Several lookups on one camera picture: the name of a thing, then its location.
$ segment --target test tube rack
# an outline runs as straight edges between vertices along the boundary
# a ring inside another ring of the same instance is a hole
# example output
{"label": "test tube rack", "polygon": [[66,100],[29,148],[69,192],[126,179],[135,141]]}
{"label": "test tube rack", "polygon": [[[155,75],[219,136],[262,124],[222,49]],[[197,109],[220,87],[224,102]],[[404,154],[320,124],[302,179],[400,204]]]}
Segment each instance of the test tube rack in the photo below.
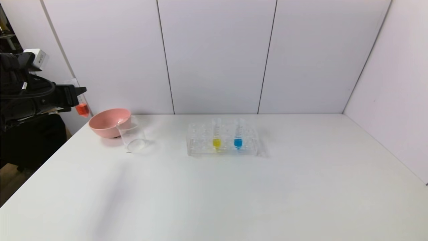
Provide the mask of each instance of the test tube rack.
{"label": "test tube rack", "polygon": [[[236,120],[222,118],[218,126],[219,136],[214,136],[213,122],[189,124],[187,130],[187,154],[189,156],[257,155],[259,136],[253,125],[240,119],[242,146],[237,148],[235,146]],[[217,146],[218,139],[221,140],[220,146]]]}

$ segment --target cable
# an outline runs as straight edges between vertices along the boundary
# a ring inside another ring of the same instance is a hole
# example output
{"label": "cable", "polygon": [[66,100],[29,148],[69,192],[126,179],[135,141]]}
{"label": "cable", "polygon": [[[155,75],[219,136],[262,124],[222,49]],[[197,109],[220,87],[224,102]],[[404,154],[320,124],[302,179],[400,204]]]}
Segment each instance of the cable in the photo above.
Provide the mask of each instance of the cable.
{"label": "cable", "polygon": [[[23,93],[25,93],[25,90],[21,90],[21,92],[19,92],[19,96],[22,95]],[[11,101],[9,101],[5,106],[2,107],[2,110],[7,109],[11,104],[15,103],[17,99],[12,99]]]}
{"label": "cable", "polygon": [[23,95],[20,95],[20,94],[15,94],[15,95],[0,95],[0,99],[30,99],[30,98],[38,98],[38,97],[43,97],[43,96],[46,96],[48,94],[51,94],[51,93],[53,93],[55,91],[55,84],[53,82],[51,82],[51,81],[49,81],[49,80],[47,80],[45,78],[42,78],[40,76],[37,76],[37,78],[40,78],[40,79],[42,79],[44,81],[47,81],[51,85],[51,88],[49,90],[47,90],[47,91],[40,92],[40,93],[34,93],[34,94],[27,93],[27,94],[23,94]]}
{"label": "cable", "polygon": [[19,124],[22,124],[22,123],[25,123],[25,122],[28,122],[28,121],[37,120],[39,118],[45,117],[45,116],[50,115],[50,114],[56,114],[56,113],[62,113],[62,112],[69,112],[69,111],[71,111],[71,107],[67,107],[67,108],[60,109],[60,110],[55,110],[55,111],[49,111],[49,112],[46,112],[46,113],[43,113],[43,114],[31,115],[31,116],[19,119],[16,122],[19,123]]}

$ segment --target clear acrylic rack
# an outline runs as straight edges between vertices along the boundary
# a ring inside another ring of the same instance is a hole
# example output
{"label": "clear acrylic rack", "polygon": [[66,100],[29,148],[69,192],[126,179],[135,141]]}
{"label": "clear acrylic rack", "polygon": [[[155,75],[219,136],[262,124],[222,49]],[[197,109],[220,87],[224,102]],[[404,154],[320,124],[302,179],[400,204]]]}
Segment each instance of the clear acrylic rack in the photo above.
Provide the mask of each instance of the clear acrylic rack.
{"label": "clear acrylic rack", "polygon": [[216,118],[207,123],[192,123],[187,130],[189,156],[257,155],[258,148],[257,131],[242,118]]}

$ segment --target white table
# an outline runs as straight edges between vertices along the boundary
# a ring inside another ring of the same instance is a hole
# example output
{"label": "white table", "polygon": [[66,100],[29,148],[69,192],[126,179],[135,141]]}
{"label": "white table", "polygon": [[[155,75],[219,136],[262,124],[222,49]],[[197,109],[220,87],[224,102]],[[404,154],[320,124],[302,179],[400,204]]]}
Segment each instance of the white table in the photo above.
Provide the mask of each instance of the white table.
{"label": "white table", "polygon": [[428,187],[344,115],[247,115],[264,157],[199,158],[187,125],[212,115],[140,117],[145,153],[84,126],[0,208],[0,240],[428,240]]}

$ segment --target blue liquid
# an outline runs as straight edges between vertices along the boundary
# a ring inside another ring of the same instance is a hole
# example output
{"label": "blue liquid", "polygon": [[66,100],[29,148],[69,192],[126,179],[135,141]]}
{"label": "blue liquid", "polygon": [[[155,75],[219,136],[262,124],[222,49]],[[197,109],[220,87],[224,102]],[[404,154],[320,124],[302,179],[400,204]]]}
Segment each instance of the blue liquid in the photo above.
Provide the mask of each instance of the blue liquid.
{"label": "blue liquid", "polygon": [[234,141],[235,147],[236,149],[240,149],[242,147],[242,139],[241,138],[236,138]]}

